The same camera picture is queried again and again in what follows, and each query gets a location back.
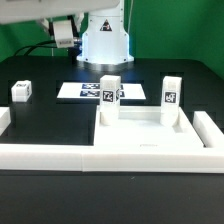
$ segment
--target white robot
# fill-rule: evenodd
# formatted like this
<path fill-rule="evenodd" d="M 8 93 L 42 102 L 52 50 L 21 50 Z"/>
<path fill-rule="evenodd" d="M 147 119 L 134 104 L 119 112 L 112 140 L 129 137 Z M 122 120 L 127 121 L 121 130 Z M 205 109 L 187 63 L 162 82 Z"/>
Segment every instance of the white robot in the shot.
<path fill-rule="evenodd" d="M 101 71 L 129 67 L 134 58 L 129 55 L 129 35 L 123 26 L 124 0 L 0 0 L 1 24 L 41 20 L 49 28 L 44 18 L 76 15 L 79 29 L 83 12 L 89 12 L 88 29 L 82 37 L 78 64 Z M 70 21 L 54 22 L 53 29 L 57 47 L 74 45 Z"/>

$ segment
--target white platform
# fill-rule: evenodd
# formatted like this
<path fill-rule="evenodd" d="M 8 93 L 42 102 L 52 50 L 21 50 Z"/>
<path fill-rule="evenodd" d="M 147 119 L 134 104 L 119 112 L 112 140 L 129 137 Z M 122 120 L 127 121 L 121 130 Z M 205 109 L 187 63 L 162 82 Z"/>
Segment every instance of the white platform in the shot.
<path fill-rule="evenodd" d="M 100 124 L 98 106 L 94 145 L 203 148 L 204 144 L 181 108 L 174 127 L 160 124 L 160 111 L 160 107 L 121 106 L 118 121 L 105 126 Z"/>

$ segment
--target warning triangle sticker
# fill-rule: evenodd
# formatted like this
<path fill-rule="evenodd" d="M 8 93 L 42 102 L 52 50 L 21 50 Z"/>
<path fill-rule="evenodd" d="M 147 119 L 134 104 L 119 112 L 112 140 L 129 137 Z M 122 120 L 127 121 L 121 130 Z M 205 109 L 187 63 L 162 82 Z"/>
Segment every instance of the warning triangle sticker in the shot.
<path fill-rule="evenodd" d="M 111 26 L 108 22 L 108 20 L 106 20 L 103 24 L 103 26 L 101 27 L 100 31 L 112 31 Z"/>

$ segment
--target black cable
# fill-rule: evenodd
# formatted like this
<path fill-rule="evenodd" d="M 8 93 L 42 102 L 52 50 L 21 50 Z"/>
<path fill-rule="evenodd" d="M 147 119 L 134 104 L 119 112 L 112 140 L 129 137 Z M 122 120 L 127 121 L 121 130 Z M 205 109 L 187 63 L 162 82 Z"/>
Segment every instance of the black cable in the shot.
<path fill-rule="evenodd" d="M 26 48 L 33 48 L 33 47 L 34 47 L 34 49 L 36 49 L 36 48 L 38 48 L 38 47 L 41 47 L 41 48 L 57 48 L 57 47 L 55 47 L 55 46 L 29 45 L 29 46 L 25 46 L 25 47 L 22 47 L 22 48 L 18 49 L 18 50 L 14 53 L 13 56 L 17 56 L 17 54 L 18 54 L 20 51 L 22 51 L 22 50 L 24 50 L 24 49 L 26 49 Z"/>
<path fill-rule="evenodd" d="M 35 50 L 39 46 L 46 45 L 46 44 L 55 44 L 55 43 L 56 43 L 55 40 L 48 40 L 48 41 L 40 42 L 40 43 L 30 47 L 30 49 L 24 55 L 28 56 L 33 50 Z"/>

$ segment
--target green wall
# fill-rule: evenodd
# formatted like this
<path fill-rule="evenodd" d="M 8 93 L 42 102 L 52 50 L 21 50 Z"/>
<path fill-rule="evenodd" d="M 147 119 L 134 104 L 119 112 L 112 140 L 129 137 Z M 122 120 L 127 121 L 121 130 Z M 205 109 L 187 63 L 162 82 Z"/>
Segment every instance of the green wall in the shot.
<path fill-rule="evenodd" d="M 126 0 L 126 28 L 130 4 Z M 35 22 L 2 25 L 0 60 L 22 46 L 48 39 Z M 134 0 L 130 47 L 137 58 L 196 59 L 224 78 L 224 1 Z M 34 54 L 51 55 L 51 50 Z M 54 54 L 66 56 L 67 52 L 55 50 Z"/>

